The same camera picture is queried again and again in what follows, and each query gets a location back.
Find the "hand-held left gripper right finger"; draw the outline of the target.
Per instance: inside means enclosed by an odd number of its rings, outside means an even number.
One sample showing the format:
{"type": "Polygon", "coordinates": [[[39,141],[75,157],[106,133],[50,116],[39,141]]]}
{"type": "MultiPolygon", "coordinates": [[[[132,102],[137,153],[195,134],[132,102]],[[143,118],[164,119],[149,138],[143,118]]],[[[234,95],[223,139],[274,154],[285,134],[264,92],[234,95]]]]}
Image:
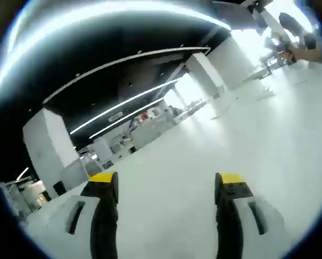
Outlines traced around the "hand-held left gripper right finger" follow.
{"type": "Polygon", "coordinates": [[[238,175],[215,174],[217,258],[283,258],[285,224],[266,199],[238,175]]]}

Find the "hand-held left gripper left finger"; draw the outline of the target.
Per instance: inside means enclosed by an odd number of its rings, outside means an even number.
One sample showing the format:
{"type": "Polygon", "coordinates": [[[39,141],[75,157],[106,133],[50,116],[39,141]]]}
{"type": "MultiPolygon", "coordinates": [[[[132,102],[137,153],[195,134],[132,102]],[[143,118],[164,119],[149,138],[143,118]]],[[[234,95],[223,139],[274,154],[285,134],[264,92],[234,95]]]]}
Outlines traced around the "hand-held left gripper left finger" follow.
{"type": "Polygon", "coordinates": [[[49,258],[117,258],[118,201],[117,172],[90,177],[50,216],[43,251],[49,258]]]}

